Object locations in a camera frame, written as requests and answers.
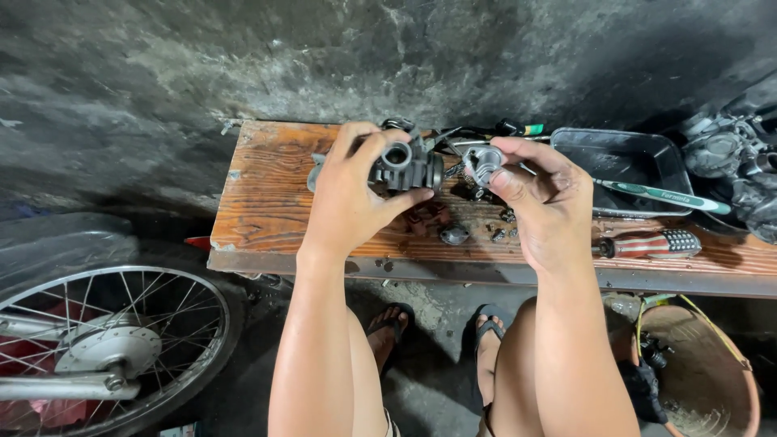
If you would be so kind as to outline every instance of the hand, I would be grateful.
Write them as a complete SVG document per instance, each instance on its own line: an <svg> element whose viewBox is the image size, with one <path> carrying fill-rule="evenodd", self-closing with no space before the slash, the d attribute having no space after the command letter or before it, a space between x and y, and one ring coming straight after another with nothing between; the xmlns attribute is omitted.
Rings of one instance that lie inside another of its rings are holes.
<svg viewBox="0 0 777 437"><path fill-rule="evenodd" d="M355 141L365 136L353 152ZM351 251L397 215L434 196L432 190L418 188L384 200L367 186L372 164L395 141L409 142L410 135L398 129L382 131L368 122L346 123L340 128L315 182L308 230L298 257L311 253L343 263Z"/></svg>
<svg viewBox="0 0 777 437"><path fill-rule="evenodd" d="M505 156L490 190L515 210L521 252L538 273L591 261L594 184L583 169L550 146L523 138L493 138ZM532 175L510 163L524 163Z"/></svg>

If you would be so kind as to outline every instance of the wooden plank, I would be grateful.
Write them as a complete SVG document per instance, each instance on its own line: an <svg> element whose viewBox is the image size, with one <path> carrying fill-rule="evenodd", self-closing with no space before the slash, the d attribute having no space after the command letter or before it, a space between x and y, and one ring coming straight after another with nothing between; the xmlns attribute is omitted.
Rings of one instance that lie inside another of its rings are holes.
<svg viewBox="0 0 777 437"><path fill-rule="evenodd" d="M294 254L305 234L313 194L306 187L313 167L310 154L326 152L338 126L247 121L240 131L229 173L221 196L211 235L214 250L251 253ZM482 261L524 264L518 238L505 237L491 242L486 229L514 225L499 219L503 207L471 202L450 193L456 180L446 182L440 201L448 205L451 217L470 229L472 236L461 246L442 243L431 231L414 236L402 218L397 218L373 239L352 253L355 257L376 259L416 259ZM618 220L595 219L591 239L617 236L626 232L686 225L682 219ZM777 275L777 247L753 236L744 241L691 229L702 240L704 249L696 257L680 260L597 259L597 267L647 270L694 271L708 273Z"/></svg>

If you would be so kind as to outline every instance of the tire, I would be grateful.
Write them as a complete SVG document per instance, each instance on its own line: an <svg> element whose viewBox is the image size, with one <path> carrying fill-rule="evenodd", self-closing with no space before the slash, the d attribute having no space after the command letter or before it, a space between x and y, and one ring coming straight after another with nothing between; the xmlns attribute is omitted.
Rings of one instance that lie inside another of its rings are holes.
<svg viewBox="0 0 777 437"><path fill-rule="evenodd" d="M211 363L178 393L169 399L162 400L158 405L152 406L151 410L142 412L139 416L134 415L114 421L109 428L96 429L93 432L73 431L67 434L78 437L94 437L96 435L128 437L162 420L167 414L182 406L199 393L226 365L245 323L246 291L240 285L239 278L227 278L218 272L208 270L205 267L208 258L206 251L183 243L175 244L154 240L139 243L135 239L128 239L107 250L100 250L98 253L90 253L87 250L82 250L82 252L55 269L41 272L34 280L1 290L0 309L6 300L19 293L59 278L99 268L136 264L182 271L210 282L223 296L229 311L229 319L228 323L225 323L220 350L213 357Z"/></svg>

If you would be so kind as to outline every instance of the toothbrush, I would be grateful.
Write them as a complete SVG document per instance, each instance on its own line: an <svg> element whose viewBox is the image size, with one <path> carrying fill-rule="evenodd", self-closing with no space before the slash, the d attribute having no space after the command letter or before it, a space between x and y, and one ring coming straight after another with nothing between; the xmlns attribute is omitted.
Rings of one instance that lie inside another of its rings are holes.
<svg viewBox="0 0 777 437"><path fill-rule="evenodd" d="M610 190L634 194L641 198L649 198L655 201L671 203L673 205L700 209L715 214L728 214L731 212L731 207L724 203L705 198L697 198L696 196L678 193L677 191L662 190L660 188L646 187L637 184L627 184L625 182L613 182L611 180L594 179L594 182L602 187L607 187Z"/></svg>

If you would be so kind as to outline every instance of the black sandal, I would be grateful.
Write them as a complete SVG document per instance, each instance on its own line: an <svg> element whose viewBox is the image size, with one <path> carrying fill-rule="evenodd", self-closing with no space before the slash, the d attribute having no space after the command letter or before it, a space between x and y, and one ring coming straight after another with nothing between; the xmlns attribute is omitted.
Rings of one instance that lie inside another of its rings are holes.
<svg viewBox="0 0 777 437"><path fill-rule="evenodd" d="M408 333L408 331L410 331L410 328L416 325L416 312L413 311L412 306L401 302L389 303L383 308L383 310L379 314L385 313L386 310L388 310L389 308L399 308L399 314L402 314L402 313L407 314L407 326L405 327L405 330L402 330L402 326L399 322L399 314L397 314L394 317L389 317L387 319L383 319L377 322L375 325L369 327L364 332L367 336L369 336L375 331L385 327L394 328L394 346L392 347L391 352L389 352L386 362L383 364L383 369L381 370L381 379L383 379L386 372L388 372L389 369L394 365L394 361L396 357L399 355L399 349L403 343L402 340L404 336Z"/></svg>
<svg viewBox="0 0 777 437"><path fill-rule="evenodd" d="M479 407L483 406L483 395L480 394L480 387L478 386L478 347L480 346L480 339L483 338L483 335L486 335L486 332L489 330L493 330L493 332L497 335L499 340L502 340L502 337L504 337L504 331L510 327L512 322L508 323L508 320L510 320L512 317L510 314L505 311L504 309L501 309L500 307L494 305L494 304L485 304L478 307L477 312L472 317L475 321L475 326L477 326L477 320L478 317L485 314L488 316L488 320L486 320L481 327L479 327L476 331L475 335L475 378L473 379L472 384L472 397L475 399L475 402ZM499 327L499 324L497 322L493 321L492 317L499 317L500 320L502 320L503 327Z"/></svg>

